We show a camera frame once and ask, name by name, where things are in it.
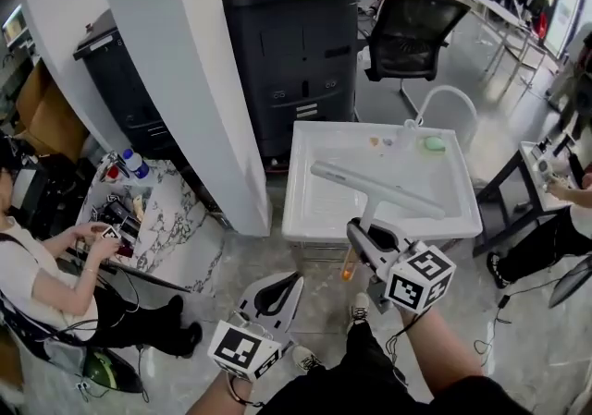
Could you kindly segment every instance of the white squeegee handle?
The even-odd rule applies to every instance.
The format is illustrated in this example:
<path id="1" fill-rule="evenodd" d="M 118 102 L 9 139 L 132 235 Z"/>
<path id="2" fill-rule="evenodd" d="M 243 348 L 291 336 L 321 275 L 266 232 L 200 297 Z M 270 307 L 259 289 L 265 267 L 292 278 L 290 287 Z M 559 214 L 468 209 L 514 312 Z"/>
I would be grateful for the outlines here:
<path id="1" fill-rule="evenodd" d="M 445 216 L 442 207 L 434 201 L 402 189 L 397 185 L 381 182 L 358 172 L 346 170 L 338 165 L 317 160 L 311 165 L 311 174 L 365 193 L 368 197 L 368 203 L 364 209 L 360 227 L 366 232 L 370 228 L 376 208 L 382 201 L 388 201 L 407 210 L 426 214 L 430 218 L 442 219 Z"/>

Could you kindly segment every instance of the bin lid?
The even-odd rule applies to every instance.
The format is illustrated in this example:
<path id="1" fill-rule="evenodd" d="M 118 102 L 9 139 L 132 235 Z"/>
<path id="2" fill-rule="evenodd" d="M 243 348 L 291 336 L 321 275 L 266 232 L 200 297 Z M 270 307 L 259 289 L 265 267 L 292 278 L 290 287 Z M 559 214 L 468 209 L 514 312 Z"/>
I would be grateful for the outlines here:
<path id="1" fill-rule="evenodd" d="M 76 47 L 74 59 L 83 58 L 98 47 L 106 45 L 116 38 L 120 38 L 119 30 L 117 29 L 111 9 L 107 9 L 91 26 L 87 27 L 86 36 L 80 41 L 78 47 Z"/>

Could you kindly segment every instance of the wrist strap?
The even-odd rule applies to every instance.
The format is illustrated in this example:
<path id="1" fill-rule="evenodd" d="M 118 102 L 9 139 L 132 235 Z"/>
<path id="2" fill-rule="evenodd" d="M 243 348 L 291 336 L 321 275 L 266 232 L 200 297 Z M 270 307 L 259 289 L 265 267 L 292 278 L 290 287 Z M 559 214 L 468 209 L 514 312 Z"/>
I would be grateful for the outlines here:
<path id="1" fill-rule="evenodd" d="M 236 391 L 234 390 L 234 387 L 232 386 L 232 383 L 234 382 L 234 380 L 236 379 L 236 375 L 231 374 L 230 372 L 226 373 L 226 384 L 228 386 L 228 391 L 230 392 L 230 395 L 232 396 L 232 398 L 234 398 L 234 400 L 238 403 L 240 403 L 241 405 L 244 405 L 245 407 L 255 407 L 255 408 L 259 408 L 259 407 L 263 407 L 265 404 L 263 402 L 250 402 L 249 400 L 245 400 L 244 398 L 242 398 L 241 396 L 239 396 Z"/>

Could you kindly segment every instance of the white bottle with blue label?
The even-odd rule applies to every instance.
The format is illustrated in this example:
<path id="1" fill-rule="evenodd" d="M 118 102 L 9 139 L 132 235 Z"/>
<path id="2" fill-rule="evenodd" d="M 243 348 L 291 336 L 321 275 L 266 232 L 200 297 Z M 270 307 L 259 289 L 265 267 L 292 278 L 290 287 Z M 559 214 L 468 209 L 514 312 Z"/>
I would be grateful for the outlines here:
<path id="1" fill-rule="evenodd" d="M 123 160 L 128 170 L 137 178 L 145 178 L 150 172 L 150 167 L 144 162 L 142 156 L 135 153 L 132 149 L 123 151 Z"/>

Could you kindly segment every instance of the marble table top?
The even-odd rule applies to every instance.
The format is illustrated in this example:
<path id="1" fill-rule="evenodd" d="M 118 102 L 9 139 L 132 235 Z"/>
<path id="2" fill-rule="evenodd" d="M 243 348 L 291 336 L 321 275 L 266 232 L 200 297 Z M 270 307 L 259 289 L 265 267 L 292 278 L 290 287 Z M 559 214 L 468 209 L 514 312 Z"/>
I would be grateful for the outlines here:
<path id="1" fill-rule="evenodd" d="M 101 181 L 117 155 L 101 161 L 80 209 L 77 223 L 91 221 L 92 208 L 115 193 L 126 201 L 147 199 L 144 218 L 131 258 L 114 256 L 111 263 L 148 274 L 190 292 L 211 294 L 213 276 L 224 248 L 224 230 L 169 161 L 150 161 L 150 176 L 116 183 Z"/>

